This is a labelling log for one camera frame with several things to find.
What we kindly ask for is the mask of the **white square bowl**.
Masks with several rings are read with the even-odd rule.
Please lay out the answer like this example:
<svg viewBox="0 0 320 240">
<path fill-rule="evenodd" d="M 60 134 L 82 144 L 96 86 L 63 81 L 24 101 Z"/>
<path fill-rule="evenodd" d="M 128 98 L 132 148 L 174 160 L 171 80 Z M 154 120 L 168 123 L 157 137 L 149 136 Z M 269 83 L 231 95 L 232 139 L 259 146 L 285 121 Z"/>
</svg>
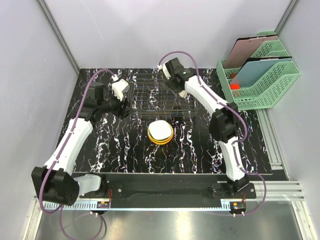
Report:
<svg viewBox="0 0 320 240">
<path fill-rule="evenodd" d="M 148 126 L 148 132 L 156 141 L 164 141 L 173 134 L 171 125 L 165 120 L 151 122 Z"/>
</svg>

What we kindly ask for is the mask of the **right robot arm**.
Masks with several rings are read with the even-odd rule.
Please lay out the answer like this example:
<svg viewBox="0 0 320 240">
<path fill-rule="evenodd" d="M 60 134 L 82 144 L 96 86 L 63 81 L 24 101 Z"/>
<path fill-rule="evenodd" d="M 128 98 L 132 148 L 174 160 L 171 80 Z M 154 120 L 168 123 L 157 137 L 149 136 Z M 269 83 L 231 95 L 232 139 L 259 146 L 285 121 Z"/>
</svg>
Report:
<svg viewBox="0 0 320 240">
<path fill-rule="evenodd" d="M 185 97 L 192 95 L 211 115 L 209 133 L 218 142 L 226 167 L 227 183 L 224 191 L 232 198 L 239 198 L 249 185 L 247 173 L 241 162 L 238 130 L 244 124 L 235 102 L 219 97 L 200 77 L 194 68 L 184 68 L 178 58 L 158 66 L 166 78 L 167 86 Z"/>
</svg>

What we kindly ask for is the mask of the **patterned bowl green outside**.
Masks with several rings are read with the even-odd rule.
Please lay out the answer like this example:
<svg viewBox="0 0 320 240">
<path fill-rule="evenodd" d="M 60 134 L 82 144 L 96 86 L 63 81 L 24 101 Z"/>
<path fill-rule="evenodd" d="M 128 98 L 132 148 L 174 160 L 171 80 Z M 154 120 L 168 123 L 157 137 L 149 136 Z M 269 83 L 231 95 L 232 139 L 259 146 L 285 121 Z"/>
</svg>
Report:
<svg viewBox="0 0 320 240">
<path fill-rule="evenodd" d="M 186 98 L 188 95 L 188 92 L 186 90 L 182 90 L 180 93 L 179 93 L 179 96 L 182 97 L 182 98 Z"/>
</svg>

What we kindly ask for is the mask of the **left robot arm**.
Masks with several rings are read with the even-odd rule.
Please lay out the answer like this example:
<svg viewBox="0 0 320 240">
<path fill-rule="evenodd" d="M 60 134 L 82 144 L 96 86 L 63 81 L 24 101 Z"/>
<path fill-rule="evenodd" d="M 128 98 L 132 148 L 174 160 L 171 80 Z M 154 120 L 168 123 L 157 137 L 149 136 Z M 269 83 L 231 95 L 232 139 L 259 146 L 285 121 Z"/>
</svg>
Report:
<svg viewBox="0 0 320 240">
<path fill-rule="evenodd" d="M 96 173 L 73 177 L 73 166 L 86 139 L 102 116 L 108 113 L 124 119 L 131 112 L 128 99 L 131 84 L 121 79 L 108 89 L 101 82 L 87 86 L 76 116 L 69 121 L 67 130 L 56 150 L 44 166 L 31 172 L 38 199 L 42 202 L 71 206 L 79 196 L 92 193 L 103 198 L 108 193 L 106 181 Z"/>
</svg>

